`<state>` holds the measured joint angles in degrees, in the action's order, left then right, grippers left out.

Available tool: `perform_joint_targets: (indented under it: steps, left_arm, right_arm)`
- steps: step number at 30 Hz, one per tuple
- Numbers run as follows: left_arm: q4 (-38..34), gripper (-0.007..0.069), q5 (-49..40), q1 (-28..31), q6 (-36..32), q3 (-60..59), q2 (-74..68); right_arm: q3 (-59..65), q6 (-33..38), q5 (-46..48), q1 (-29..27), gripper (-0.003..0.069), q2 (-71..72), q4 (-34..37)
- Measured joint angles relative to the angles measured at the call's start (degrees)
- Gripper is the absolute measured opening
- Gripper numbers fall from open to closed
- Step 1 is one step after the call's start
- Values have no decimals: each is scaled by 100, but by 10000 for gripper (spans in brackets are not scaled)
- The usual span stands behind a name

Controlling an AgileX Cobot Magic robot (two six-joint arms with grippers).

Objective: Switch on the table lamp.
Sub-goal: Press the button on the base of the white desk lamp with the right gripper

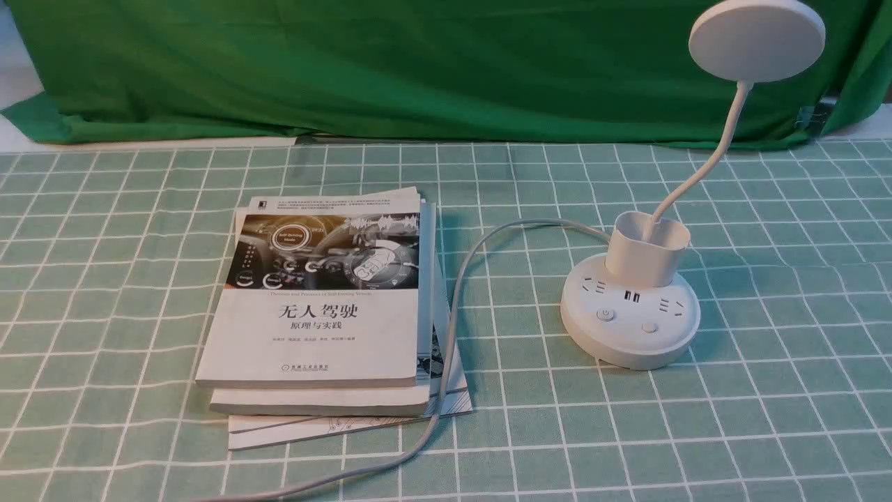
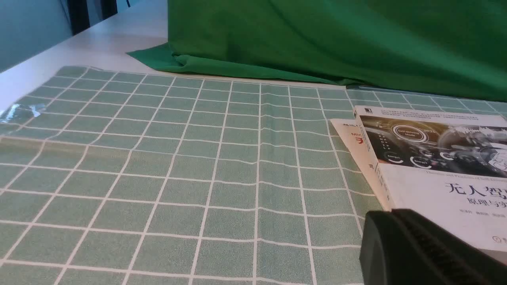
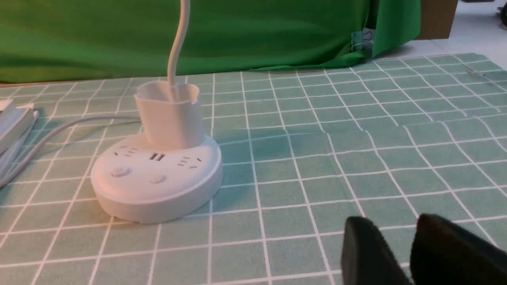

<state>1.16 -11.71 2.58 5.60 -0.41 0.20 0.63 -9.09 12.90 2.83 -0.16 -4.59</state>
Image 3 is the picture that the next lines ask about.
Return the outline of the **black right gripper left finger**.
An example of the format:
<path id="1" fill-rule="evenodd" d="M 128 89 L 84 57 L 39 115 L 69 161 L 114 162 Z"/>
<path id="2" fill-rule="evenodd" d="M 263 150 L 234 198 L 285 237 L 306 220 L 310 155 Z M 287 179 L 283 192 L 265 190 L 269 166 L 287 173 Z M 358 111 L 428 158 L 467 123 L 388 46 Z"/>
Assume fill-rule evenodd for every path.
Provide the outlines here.
<path id="1" fill-rule="evenodd" d="M 379 228 L 364 217 L 348 217 L 341 254 L 344 285 L 411 285 Z"/>

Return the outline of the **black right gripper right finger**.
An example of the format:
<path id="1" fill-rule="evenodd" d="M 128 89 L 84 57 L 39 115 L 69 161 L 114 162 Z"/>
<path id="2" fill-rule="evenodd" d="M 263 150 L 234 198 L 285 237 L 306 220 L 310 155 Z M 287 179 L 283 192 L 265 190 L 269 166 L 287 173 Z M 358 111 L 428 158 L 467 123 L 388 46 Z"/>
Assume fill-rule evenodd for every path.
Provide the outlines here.
<path id="1" fill-rule="evenodd" d="M 410 272 L 417 285 L 505 285 L 507 255 L 462 226 L 423 213 L 416 224 Z"/>

